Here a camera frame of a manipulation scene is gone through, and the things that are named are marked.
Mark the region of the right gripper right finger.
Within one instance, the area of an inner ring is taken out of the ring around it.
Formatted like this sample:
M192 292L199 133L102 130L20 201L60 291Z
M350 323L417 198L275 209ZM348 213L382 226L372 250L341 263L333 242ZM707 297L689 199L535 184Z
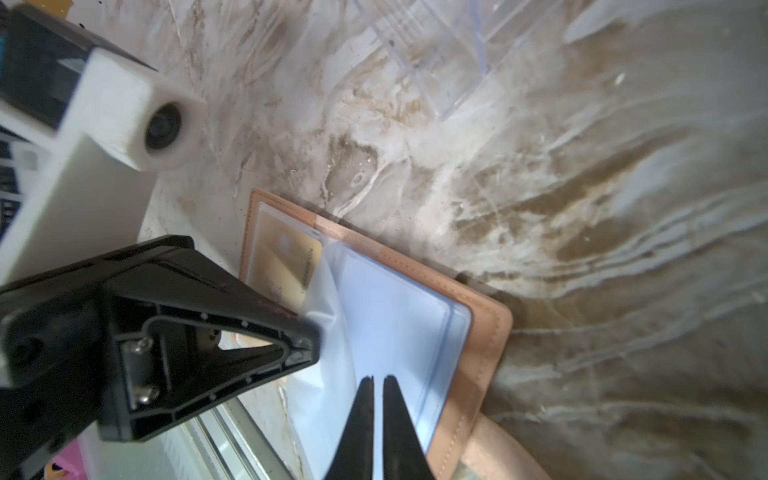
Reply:
M383 383L382 456L385 480L435 479L393 375Z

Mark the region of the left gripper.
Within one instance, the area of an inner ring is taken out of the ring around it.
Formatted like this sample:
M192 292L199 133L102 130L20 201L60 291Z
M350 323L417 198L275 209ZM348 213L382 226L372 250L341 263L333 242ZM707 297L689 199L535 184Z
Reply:
M165 235L2 286L2 478L41 476L99 410L102 439L142 442L318 362L318 328L193 247Z

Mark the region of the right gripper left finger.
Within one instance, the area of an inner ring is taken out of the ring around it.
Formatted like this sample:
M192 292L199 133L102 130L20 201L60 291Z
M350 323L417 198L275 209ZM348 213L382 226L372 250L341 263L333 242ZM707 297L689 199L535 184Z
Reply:
M325 480L372 479L374 419L374 380L364 377Z

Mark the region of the gold VIP card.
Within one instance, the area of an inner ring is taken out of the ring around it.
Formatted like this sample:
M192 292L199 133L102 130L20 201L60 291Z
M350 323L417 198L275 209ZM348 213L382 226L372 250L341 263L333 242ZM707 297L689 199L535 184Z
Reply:
M245 283L282 307L300 312L323 250L307 225L265 203L258 205L245 266Z

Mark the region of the pink leather card holder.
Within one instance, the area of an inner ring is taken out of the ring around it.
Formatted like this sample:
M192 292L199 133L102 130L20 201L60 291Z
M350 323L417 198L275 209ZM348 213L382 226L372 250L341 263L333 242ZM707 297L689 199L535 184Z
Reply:
M480 407L513 316L500 302L275 194L251 193L245 242L265 203L307 225L323 250L300 318L321 333L319 361L283 381L306 477L327 473L360 381L393 375L438 479L459 464L483 479L542 479L544 469Z

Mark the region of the clear acrylic card stand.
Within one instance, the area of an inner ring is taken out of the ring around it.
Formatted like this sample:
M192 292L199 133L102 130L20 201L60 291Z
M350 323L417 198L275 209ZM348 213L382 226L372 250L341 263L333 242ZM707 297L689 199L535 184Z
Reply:
M356 3L439 120L449 118L561 5L555 0Z

